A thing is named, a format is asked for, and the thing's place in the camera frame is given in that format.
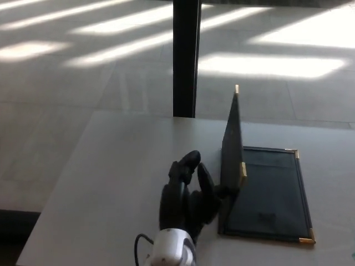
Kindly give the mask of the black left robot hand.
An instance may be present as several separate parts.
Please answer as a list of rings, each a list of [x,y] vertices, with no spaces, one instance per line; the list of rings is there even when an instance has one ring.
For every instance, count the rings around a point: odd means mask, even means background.
[[[215,185],[198,150],[174,161],[169,181],[163,187],[159,208],[159,229],[186,231],[194,244],[207,224],[217,216],[224,199],[234,201],[238,189]]]

